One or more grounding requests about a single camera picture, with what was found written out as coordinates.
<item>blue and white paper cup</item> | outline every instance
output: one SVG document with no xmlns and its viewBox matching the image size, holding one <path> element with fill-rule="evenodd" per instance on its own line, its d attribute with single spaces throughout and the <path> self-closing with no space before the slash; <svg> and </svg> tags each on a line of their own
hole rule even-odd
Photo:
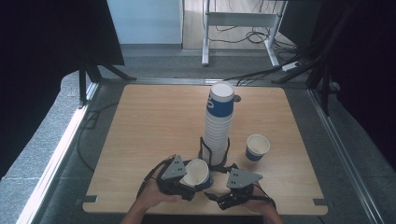
<svg viewBox="0 0 396 224">
<path fill-rule="evenodd" d="M 233 85 L 227 81 L 219 81 L 210 88 L 206 105 L 209 119 L 223 122 L 233 117 Z"/>
<path fill-rule="evenodd" d="M 191 160 L 186 165 L 187 174 L 184 175 L 183 181 L 197 189 L 208 189 L 213 184 L 213 177 L 209 171 L 207 163 L 200 159 Z"/>
<path fill-rule="evenodd" d="M 259 161 L 270 150 L 270 142 L 261 134 L 253 134 L 247 139 L 246 156 L 250 161 Z"/>
</svg>

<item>gray carpet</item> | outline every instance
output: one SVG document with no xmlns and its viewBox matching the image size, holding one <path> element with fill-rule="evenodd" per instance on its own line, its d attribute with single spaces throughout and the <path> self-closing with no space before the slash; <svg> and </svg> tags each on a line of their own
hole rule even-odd
<svg viewBox="0 0 396 224">
<path fill-rule="evenodd" d="M 218 53 L 211 58 L 209 67 L 201 66 L 197 52 L 178 49 L 137 49 L 125 52 L 126 66 L 118 68 L 134 77 L 144 78 L 227 78 L 261 71 L 270 67 L 268 58 L 261 52 Z M 105 68 L 100 67 L 103 84 L 92 100 L 91 113 L 80 138 L 75 137 L 60 172 L 36 216 L 35 223 L 119 223 L 123 214 L 88 214 L 81 205 L 92 178 L 94 168 L 106 139 L 109 125 L 117 109 L 122 87 L 127 84 Z M 285 76 L 276 73 L 263 81 L 252 83 L 271 85 L 272 79 Z M 346 171 L 336 154 L 329 135 L 304 88 L 307 75 L 299 76 L 284 85 L 290 107 L 300 129 L 308 155 L 322 188 L 329 213 L 323 217 L 282 216 L 286 223 L 370 223 L 358 195 L 352 188 Z M 77 74 L 64 80 L 61 94 L 43 122 L 36 136 L 23 151 L 7 176 L 0 182 L 0 223 L 15 223 L 24 203 L 50 159 L 68 121 L 78 106 Z M 348 148 L 352 160 L 360 171 L 367 188 L 375 198 L 385 223 L 396 220 L 396 175 L 388 166 L 365 131 L 338 103 L 330 97 L 331 119 Z M 249 217 L 196 217 L 146 216 L 146 223 L 262 223 Z"/>
</svg>

